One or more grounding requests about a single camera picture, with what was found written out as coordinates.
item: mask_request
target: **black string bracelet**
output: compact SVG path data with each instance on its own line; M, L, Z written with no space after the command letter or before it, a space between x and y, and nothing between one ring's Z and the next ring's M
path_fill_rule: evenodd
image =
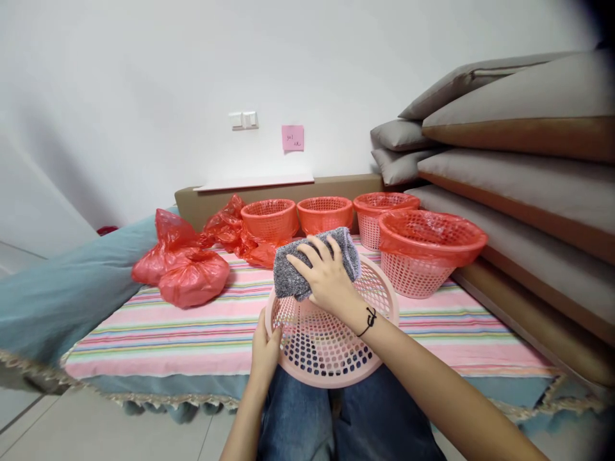
M373 307L370 309L369 306L366 307L365 309L370 313L370 315L367 317L367 328L365 328L363 330L363 333L361 333L357 337L363 336L367 330L372 328L373 327L373 321L376 320L376 309L374 309Z

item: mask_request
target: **red plastic basket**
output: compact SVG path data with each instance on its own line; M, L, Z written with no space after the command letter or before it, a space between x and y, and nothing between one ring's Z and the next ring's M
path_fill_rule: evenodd
M297 204L297 209L307 235L352 226L352 202L345 197L306 198Z
M262 200L242 208L245 230L258 242L290 240L299 230L297 206L292 200Z
M487 244L480 227L454 214L394 210L382 214L378 224L382 270L395 291L409 298L433 295Z
M354 287L380 316L399 323L397 295L382 270L365 256ZM346 387L371 375L380 365L376 354L336 316L309 300L278 298L271 290L265 309L265 327L271 336L282 328L280 366L293 378L315 387Z
M398 206L418 209L421 201L414 195L399 192L373 192L358 196L352 202L359 218L361 244L371 251L380 251L378 217Z

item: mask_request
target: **folded cloth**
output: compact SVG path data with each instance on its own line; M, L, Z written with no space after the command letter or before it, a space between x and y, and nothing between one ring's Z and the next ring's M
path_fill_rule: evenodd
M361 276L361 261L359 261L359 252L350 237L350 231L347 227L338 227L316 236L316 238L325 243L332 254L331 244L327 241L328 235L332 236L340 246L344 268L350 280L354 282ZM306 263L308 267L312 267L308 257L297 250L297 247L302 243L315 248L308 239L302 239L278 248L275 253L274 287L275 295L278 298L294 296L297 301L303 301L312 294L307 280L286 259L286 255L291 254Z

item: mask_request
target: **striped tablecloth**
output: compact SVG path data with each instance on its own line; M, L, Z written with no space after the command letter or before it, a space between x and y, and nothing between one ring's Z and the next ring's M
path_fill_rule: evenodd
M362 254L379 263L358 240ZM260 310L273 288L271 271L218 250L231 265L222 294L184 311L145 287L78 342L66 372L93 376L244 375ZM400 328L467 377L552 377L558 372L452 281L426 300L398 296Z

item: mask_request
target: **blue jeans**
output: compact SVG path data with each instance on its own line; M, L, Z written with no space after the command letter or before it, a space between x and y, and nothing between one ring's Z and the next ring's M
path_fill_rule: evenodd
M329 396L336 394L339 415ZM446 460L425 414L382 365L340 391L300 383L279 366L263 409L262 461Z

